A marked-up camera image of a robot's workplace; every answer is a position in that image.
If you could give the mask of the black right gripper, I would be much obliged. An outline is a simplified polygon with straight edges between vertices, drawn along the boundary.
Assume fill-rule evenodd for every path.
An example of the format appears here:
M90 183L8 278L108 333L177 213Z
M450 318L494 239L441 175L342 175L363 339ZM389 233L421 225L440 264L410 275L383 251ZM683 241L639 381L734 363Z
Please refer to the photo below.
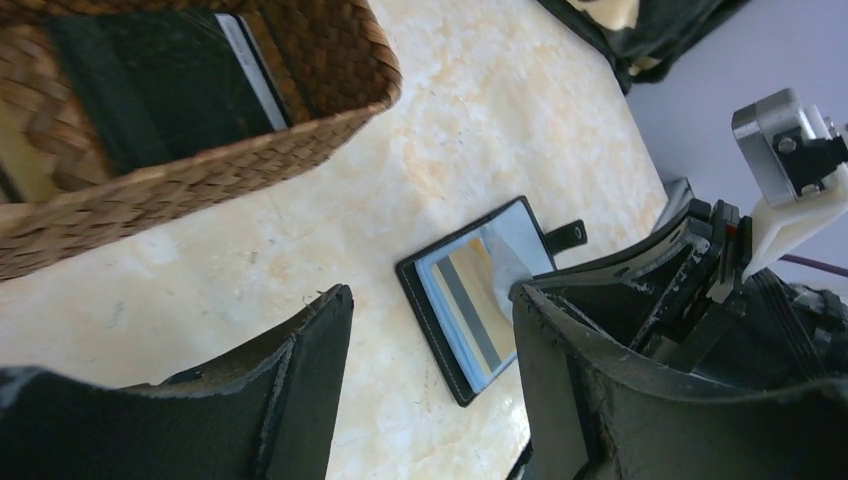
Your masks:
M671 369L750 390L847 375L847 306L769 269L740 276L737 207L692 200L639 243L530 286Z

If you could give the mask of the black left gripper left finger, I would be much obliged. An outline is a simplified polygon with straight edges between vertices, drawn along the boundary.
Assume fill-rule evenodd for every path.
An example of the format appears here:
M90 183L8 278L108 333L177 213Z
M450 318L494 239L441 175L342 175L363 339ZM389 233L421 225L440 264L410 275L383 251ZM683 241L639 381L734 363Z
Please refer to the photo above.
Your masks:
M321 479L350 343L351 289L158 385L1 371L5 479Z

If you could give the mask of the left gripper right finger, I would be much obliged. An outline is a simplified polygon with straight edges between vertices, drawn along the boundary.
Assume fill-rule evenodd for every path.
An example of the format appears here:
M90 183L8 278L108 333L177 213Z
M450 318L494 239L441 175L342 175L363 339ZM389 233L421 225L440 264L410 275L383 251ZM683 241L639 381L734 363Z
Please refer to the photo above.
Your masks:
M753 391L683 374L513 291L541 479L843 479L847 383Z

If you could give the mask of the black leather card holder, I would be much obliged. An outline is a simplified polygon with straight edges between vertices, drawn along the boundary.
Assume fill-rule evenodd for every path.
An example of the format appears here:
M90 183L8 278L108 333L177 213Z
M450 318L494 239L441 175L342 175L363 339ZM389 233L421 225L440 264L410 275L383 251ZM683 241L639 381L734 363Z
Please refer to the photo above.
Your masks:
M586 244L583 220L545 233L519 196L400 260L395 274L455 402L466 407L516 358L512 286Z

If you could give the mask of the brown wicker divided basket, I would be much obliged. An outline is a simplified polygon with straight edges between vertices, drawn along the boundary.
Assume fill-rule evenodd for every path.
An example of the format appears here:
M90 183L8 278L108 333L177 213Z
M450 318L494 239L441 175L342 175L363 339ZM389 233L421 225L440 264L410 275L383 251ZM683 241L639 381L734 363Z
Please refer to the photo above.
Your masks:
M1 277L299 176L401 85L365 1L5 1Z

